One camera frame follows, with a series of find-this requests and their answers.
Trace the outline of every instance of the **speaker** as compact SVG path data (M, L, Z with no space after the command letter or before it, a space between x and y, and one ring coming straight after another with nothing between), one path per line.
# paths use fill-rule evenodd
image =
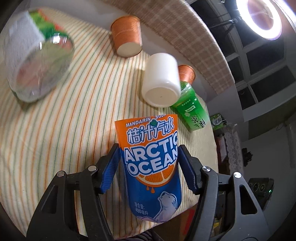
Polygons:
M274 189L274 180L271 178L251 178L248 182L260 207L265 210Z

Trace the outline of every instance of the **ring light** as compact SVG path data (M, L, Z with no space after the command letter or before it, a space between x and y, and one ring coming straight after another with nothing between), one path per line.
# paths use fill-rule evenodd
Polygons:
M246 24L258 35L268 40L276 40L280 37L282 32L282 24L279 13L276 8L272 5L269 0L260 0L262 1L270 10L273 18L273 26L269 30L260 28L252 19L252 16L248 9L249 0L237 0L237 8Z

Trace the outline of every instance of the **arctic ocean mandarin soda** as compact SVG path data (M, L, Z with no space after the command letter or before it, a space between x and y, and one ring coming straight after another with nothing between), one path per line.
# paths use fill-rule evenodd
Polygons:
M177 120L158 115L115 122L129 205L139 219L166 222L180 206Z

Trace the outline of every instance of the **orange slice graphic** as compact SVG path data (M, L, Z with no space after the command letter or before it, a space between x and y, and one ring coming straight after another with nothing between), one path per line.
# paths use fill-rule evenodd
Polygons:
M154 187L161 187L167 184L174 175L176 162L169 164L165 170L144 176L139 174L136 178L139 182L147 186L147 190L151 187L151 192L154 193Z

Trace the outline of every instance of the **cloth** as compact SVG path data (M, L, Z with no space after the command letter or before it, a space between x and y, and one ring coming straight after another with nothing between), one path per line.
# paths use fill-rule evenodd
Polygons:
M240 172L244 175L244 160L239 135L233 126L227 126L227 130L224 133L224 138L228 153L230 175L234 172Z
M215 38L185 0L102 0L131 15L187 58L217 94L234 78Z
M17 101L7 80L0 75L0 202L24 234L58 171L80 172L118 142L114 121L173 113L170 108L149 106L141 96L148 54L121 58L114 52L109 31L53 9L42 11L74 42L74 58L67 74L46 97L32 104ZM206 109L203 100L199 101ZM190 132L179 121L178 144L185 144L191 155L218 171L209 122L203 129ZM180 168L179 171L182 203L175 216L198 201ZM132 215L122 163L111 188L100 199L115 239L131 237L157 225ZM75 200L79 230L85 234L79 193Z

